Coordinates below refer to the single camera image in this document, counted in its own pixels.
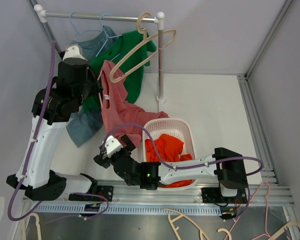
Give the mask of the pink red t shirt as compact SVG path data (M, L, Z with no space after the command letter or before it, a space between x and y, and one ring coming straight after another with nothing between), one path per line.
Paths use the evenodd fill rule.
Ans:
M126 100L128 92L124 87L125 80L116 83L110 80L110 73L114 66L115 63L112 61L104 61L99 74L103 88L103 99L100 102L101 116L107 133L122 124L133 123L144 126L151 120L169 117L163 111L147 112L141 107L129 103Z

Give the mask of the white perforated plastic basket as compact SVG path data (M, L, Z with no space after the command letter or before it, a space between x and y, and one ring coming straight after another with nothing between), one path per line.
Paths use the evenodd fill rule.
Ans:
M183 154L191 154L193 156L192 160L196 158L196 151L194 149L192 141L191 129L185 121L177 118L158 118L148 121L144 125L144 128L147 130L147 132L142 133L143 158L145 162L148 162L146 160L145 140L150 139L154 146L154 149L157 149L154 140L157 140L162 134L167 134L183 141Z

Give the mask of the orange t shirt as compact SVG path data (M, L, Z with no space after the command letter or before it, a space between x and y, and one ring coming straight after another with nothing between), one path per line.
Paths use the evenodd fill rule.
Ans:
M165 162L193 160L193 156L190 153L183 154L184 142L174 136L165 133L161 134L158 139L154 140L154 144ZM145 140L145 153L147 162L160 162L150 139Z

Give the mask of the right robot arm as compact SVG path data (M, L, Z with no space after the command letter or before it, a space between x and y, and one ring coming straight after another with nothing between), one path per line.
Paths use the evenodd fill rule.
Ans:
M178 162L138 162L131 156L132 149L131 142L123 146L111 135L93 160L105 169L113 167L128 186L150 191L186 180L217 180L217 196L227 203L248 187L243 156L224 147L206 157Z

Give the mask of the grey blue t shirt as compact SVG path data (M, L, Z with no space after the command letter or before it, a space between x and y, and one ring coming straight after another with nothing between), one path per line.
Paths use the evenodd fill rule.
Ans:
M109 26L105 25L104 28L109 36L116 36L116 33ZM91 62L105 40L106 35L102 31L98 36L91 40L81 42L72 41L70 44L78 44L82 48L84 57ZM109 39L100 54L108 50L116 41L117 38ZM91 139L103 126L102 115L99 109L92 109L87 112L84 112L81 109L79 112L73 113L71 118L72 121L66 126L66 130L69 137L78 148Z

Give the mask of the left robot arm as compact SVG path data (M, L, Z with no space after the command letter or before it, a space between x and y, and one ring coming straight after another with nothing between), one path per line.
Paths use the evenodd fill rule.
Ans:
M84 101L102 91L95 71L83 57L68 57L58 64L57 76L35 96L32 129L22 165L6 182L24 191L32 201L54 201L63 194L81 195L91 201L97 197L98 182L87 174L61 174L51 170L59 138L71 115Z

